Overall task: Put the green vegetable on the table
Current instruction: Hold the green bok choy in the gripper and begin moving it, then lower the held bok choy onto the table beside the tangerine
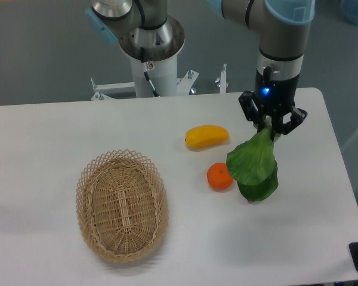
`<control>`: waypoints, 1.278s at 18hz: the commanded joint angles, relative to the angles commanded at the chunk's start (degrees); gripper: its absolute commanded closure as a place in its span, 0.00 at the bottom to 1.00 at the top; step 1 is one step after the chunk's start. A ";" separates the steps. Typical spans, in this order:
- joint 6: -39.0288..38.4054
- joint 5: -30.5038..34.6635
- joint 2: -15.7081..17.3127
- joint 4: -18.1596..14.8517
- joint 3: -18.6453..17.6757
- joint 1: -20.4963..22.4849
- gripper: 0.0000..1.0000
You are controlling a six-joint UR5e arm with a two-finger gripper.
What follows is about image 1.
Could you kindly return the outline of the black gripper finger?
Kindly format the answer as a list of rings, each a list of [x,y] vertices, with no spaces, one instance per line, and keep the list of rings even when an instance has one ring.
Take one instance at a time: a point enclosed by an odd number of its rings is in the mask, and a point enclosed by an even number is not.
[[[247,121],[252,122],[253,126],[257,128],[257,131],[261,132],[265,127],[267,116],[264,113],[264,107],[256,107],[254,99],[254,92],[244,91],[238,98],[238,101]]]
[[[292,107],[290,111],[290,119],[288,122],[283,122],[283,116],[277,111],[273,115],[273,140],[277,140],[281,135],[288,135],[300,124],[303,123],[307,117],[307,112],[303,109]]]

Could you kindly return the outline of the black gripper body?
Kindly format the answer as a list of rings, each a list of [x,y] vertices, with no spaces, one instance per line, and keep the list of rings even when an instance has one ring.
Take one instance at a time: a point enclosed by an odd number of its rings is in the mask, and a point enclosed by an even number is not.
[[[271,74],[268,82],[264,81],[264,76],[257,70],[254,86],[254,103],[259,108],[264,107],[264,114],[273,116],[274,111],[279,117],[290,113],[294,103],[295,91],[299,75],[287,80],[273,80]]]

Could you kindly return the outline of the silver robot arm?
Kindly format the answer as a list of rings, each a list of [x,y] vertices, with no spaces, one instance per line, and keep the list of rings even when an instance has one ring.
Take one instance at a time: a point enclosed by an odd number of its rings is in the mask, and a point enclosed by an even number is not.
[[[307,112],[294,101],[314,18],[314,1],[209,1],[211,10],[260,36],[253,91],[239,97],[248,121],[271,138],[297,128]],[[139,98],[179,94],[177,55],[185,35],[167,12],[166,1],[92,1],[85,16],[108,43],[117,42],[130,59]]]

